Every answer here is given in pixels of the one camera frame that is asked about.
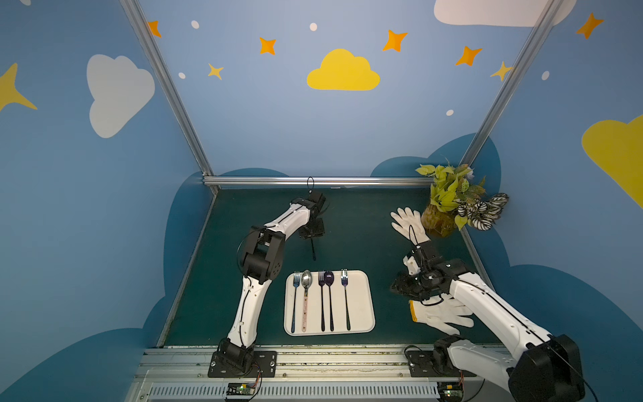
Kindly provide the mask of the blue fork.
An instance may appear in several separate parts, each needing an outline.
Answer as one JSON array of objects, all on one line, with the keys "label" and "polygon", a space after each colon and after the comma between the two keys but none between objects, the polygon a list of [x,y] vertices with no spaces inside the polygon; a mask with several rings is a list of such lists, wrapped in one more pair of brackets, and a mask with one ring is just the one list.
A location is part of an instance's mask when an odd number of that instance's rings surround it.
[{"label": "blue fork", "polygon": [[300,285],[301,285],[301,273],[299,271],[296,271],[293,274],[294,294],[293,294],[293,306],[292,306],[292,315],[291,315],[291,333],[292,334],[294,334],[296,331],[296,297],[297,297],[297,290]]}]

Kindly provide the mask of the silver spoon pink handle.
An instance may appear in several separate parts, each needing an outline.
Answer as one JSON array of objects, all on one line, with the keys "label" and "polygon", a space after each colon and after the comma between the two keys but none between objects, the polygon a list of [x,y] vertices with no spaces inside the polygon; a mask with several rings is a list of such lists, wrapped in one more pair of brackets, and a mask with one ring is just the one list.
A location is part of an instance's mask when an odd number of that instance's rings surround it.
[{"label": "silver spoon pink handle", "polygon": [[302,273],[301,284],[304,288],[301,330],[303,331],[303,333],[305,333],[307,330],[307,317],[308,317],[308,293],[312,284],[311,271],[306,270]]}]

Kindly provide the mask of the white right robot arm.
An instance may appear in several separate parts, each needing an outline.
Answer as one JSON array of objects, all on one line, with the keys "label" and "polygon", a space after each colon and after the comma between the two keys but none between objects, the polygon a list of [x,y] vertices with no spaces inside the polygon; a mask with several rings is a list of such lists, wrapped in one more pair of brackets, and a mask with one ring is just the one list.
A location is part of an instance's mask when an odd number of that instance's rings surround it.
[{"label": "white right robot arm", "polygon": [[[461,261],[421,265],[403,259],[392,289],[410,300],[414,322],[445,333],[427,359],[439,375],[469,372],[503,388],[515,401],[581,401],[586,396],[578,345],[554,336],[504,301]],[[472,343],[458,328],[478,318],[506,348],[498,353]]]}]

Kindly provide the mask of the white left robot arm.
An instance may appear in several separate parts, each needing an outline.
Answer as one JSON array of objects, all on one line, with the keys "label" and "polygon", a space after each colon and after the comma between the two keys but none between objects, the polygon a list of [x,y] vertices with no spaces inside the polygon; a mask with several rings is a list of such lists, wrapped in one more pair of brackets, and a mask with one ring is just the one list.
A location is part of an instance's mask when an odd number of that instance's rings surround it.
[{"label": "white left robot arm", "polygon": [[253,369],[261,309],[271,283],[283,268],[286,241],[302,228],[311,230],[319,223],[325,203],[325,196],[314,192],[306,199],[291,201],[272,221],[251,228],[240,261],[243,287],[234,324],[214,354],[217,367],[229,375],[244,376]]}]

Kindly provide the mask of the white glove near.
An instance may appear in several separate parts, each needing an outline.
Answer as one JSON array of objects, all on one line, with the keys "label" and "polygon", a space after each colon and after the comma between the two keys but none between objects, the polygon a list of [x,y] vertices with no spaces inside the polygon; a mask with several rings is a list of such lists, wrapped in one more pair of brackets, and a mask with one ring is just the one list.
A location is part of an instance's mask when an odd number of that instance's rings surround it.
[{"label": "white glove near", "polygon": [[453,327],[473,328],[472,311],[460,301],[447,294],[433,296],[425,301],[409,301],[411,318],[415,323],[423,323],[447,335],[459,335],[460,330]]}]

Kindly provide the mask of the white glove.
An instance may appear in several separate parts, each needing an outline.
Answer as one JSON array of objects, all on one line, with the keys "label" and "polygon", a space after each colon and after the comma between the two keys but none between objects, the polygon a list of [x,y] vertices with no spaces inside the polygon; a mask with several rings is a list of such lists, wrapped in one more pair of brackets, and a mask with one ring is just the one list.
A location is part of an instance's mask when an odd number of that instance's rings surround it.
[{"label": "white glove", "polygon": [[421,223],[419,211],[409,207],[398,208],[396,211],[391,212],[390,216],[394,220],[391,224],[392,227],[414,246],[430,241],[430,237],[426,234],[425,228]]},{"label": "white glove", "polygon": [[460,301],[447,294],[433,296],[425,301],[409,301],[411,318],[415,323],[423,323],[447,335],[459,335],[460,330],[453,327],[473,328],[472,311]]}]

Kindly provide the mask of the white glove far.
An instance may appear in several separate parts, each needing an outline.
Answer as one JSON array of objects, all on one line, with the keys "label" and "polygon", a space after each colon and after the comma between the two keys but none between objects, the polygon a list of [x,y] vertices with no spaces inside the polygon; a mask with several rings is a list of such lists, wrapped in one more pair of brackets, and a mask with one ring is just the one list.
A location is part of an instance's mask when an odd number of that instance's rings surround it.
[{"label": "white glove far", "polygon": [[426,234],[425,228],[421,223],[419,211],[409,207],[398,208],[396,211],[391,212],[390,216],[394,220],[391,224],[392,227],[414,246],[430,241],[430,237]]}]

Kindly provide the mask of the zebra striped cloth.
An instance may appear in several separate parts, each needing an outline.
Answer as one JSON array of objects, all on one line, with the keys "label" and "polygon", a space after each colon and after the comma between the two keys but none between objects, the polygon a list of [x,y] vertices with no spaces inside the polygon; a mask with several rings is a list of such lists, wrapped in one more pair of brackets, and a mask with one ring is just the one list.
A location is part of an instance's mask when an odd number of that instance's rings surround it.
[{"label": "zebra striped cloth", "polygon": [[478,231],[489,231],[500,219],[502,211],[507,205],[510,197],[505,193],[498,193],[487,201],[476,201],[475,203],[460,203],[454,217],[458,230],[468,225]]}]

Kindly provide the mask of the white tray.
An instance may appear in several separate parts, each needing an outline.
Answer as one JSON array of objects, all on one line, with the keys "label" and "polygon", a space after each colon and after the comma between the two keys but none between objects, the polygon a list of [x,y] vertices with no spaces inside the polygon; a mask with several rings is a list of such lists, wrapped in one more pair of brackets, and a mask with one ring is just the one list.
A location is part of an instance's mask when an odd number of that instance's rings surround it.
[{"label": "white tray", "polygon": [[308,317],[307,330],[305,333],[301,330],[302,325],[302,308],[304,298],[304,288],[302,284],[297,290],[296,297],[296,331],[291,333],[291,315],[293,306],[293,274],[286,279],[286,296],[284,308],[284,330],[290,336],[294,337],[311,337],[311,336],[330,336],[340,334],[358,334],[369,333],[375,327],[375,316],[373,310],[373,301],[369,285],[368,276],[363,271],[348,271],[348,306],[350,311],[350,320],[352,328],[346,329],[345,318],[345,301],[343,285],[341,283],[341,271],[334,271],[334,283],[332,286],[333,296],[333,319],[335,330],[330,330],[330,307],[328,286],[324,286],[324,310],[326,331],[321,331],[321,308],[320,308],[320,286],[318,286],[317,276],[319,271],[311,271],[312,284],[308,293]]}]

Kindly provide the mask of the green potted plant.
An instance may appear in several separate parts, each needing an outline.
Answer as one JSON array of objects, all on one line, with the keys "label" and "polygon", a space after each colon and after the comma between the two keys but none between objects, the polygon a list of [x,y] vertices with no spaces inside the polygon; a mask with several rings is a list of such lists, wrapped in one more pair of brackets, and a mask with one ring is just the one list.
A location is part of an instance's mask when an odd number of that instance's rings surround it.
[{"label": "green potted plant", "polygon": [[475,183],[474,171],[468,164],[420,164],[415,171],[432,179],[429,202],[420,218],[429,235],[446,238],[470,224],[468,208],[487,193],[485,177]]}]

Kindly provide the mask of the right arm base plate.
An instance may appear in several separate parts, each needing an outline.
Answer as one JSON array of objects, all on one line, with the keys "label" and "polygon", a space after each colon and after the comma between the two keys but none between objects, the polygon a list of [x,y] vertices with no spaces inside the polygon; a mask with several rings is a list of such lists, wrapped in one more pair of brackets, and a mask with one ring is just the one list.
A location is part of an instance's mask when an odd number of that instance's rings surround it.
[{"label": "right arm base plate", "polygon": [[414,348],[411,346],[409,349],[403,351],[407,359],[410,374],[414,378],[430,378],[430,377],[460,377],[464,375],[465,378],[474,378],[476,375],[469,371],[460,371],[457,368],[450,368],[446,364],[440,364],[435,361],[434,352],[432,350],[424,350]]}]

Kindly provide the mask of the horizontal aluminium frame rail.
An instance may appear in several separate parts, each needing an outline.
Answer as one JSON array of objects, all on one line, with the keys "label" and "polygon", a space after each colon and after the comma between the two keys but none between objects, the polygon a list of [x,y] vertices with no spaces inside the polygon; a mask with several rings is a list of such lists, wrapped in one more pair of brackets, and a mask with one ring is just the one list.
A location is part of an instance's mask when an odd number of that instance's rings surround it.
[{"label": "horizontal aluminium frame rail", "polygon": [[433,183],[431,178],[373,178],[373,177],[241,177],[206,176],[204,183],[209,186],[246,187],[425,187]]}]

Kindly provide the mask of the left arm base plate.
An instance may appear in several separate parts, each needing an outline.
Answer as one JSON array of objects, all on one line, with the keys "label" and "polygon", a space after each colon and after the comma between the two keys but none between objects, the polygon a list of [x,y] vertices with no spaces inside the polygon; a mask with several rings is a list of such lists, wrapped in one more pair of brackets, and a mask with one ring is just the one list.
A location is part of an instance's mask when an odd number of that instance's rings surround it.
[{"label": "left arm base plate", "polygon": [[231,358],[217,351],[212,355],[207,376],[216,379],[250,378],[261,374],[265,378],[274,378],[277,356],[276,351],[254,351],[252,357],[246,353],[239,358]]}]

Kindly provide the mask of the right aluminium frame post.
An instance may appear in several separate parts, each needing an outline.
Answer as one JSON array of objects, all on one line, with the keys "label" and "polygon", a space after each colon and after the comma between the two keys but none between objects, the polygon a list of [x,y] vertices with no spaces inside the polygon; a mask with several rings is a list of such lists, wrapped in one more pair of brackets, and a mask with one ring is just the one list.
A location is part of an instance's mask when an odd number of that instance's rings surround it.
[{"label": "right aluminium frame post", "polygon": [[527,74],[529,67],[537,57],[539,50],[544,45],[549,33],[554,27],[559,10],[564,5],[564,0],[550,0],[545,6],[532,28],[527,40],[520,50],[509,77],[502,84],[492,106],[487,113],[482,125],[473,137],[467,150],[465,151],[460,164],[472,166],[477,156],[482,150],[484,144],[489,139],[492,131],[499,122],[502,113],[521,84],[522,79]]}]

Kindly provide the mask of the aluminium frame post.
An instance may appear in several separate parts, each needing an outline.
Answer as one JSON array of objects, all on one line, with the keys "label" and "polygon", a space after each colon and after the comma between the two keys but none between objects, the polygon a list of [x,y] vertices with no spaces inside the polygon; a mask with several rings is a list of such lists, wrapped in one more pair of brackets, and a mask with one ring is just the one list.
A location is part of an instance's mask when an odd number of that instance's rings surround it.
[{"label": "aluminium frame post", "polygon": [[172,81],[171,74],[162,58],[161,51],[157,45],[154,35],[152,34],[152,30],[145,19],[142,6],[139,1],[135,0],[121,0],[120,4],[122,5],[122,8],[127,15],[127,19],[137,35],[142,49],[151,64],[154,75],[167,98],[177,123],[184,134],[192,154],[194,155],[194,159],[199,165],[203,183],[210,189],[214,197],[216,197],[219,192],[219,187],[213,184],[206,184],[206,179],[214,177],[214,172],[206,156],[203,145],[199,140],[194,124],[192,124],[184,103],[177,91],[177,87]]},{"label": "aluminium frame post", "polygon": [[539,50],[544,45],[549,33],[554,27],[559,10],[564,5],[564,0],[550,0],[545,6],[532,28],[527,40],[520,50],[509,77],[502,84],[492,106],[487,113],[482,125],[473,137],[467,150],[465,151],[460,164],[472,166],[477,156],[482,150],[484,144],[489,139],[492,131],[499,122],[502,113],[521,84],[522,79],[527,74],[529,67],[537,57]]}]

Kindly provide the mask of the front aluminium rail base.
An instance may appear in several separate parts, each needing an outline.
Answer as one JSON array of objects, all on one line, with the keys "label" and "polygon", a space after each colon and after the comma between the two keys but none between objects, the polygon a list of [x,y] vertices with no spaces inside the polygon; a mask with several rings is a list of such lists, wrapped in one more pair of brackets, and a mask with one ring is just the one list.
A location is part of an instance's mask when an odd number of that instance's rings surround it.
[{"label": "front aluminium rail base", "polygon": [[510,401],[512,395],[471,375],[414,377],[402,344],[268,346],[276,361],[266,378],[210,378],[213,348],[144,352],[127,401],[439,401],[463,385],[465,401]]}]

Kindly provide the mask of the left aluminium frame post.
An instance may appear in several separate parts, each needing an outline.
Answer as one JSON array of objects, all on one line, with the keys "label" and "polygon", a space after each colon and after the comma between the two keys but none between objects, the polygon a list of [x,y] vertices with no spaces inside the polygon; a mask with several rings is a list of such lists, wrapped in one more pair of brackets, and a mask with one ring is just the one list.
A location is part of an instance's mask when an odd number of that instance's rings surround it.
[{"label": "left aluminium frame post", "polygon": [[210,189],[214,197],[216,197],[219,192],[219,187],[213,184],[206,184],[206,179],[214,177],[214,172],[206,156],[203,145],[199,140],[194,124],[192,124],[184,103],[177,91],[177,87],[172,81],[171,74],[162,58],[161,51],[157,45],[154,35],[152,34],[152,30],[145,19],[142,6],[139,1],[135,0],[121,0],[120,4],[122,5],[122,8],[127,15],[127,19],[137,35],[142,49],[151,64],[154,75],[167,98],[177,123],[184,134],[192,154],[194,155],[194,159],[199,165],[203,183]]}]

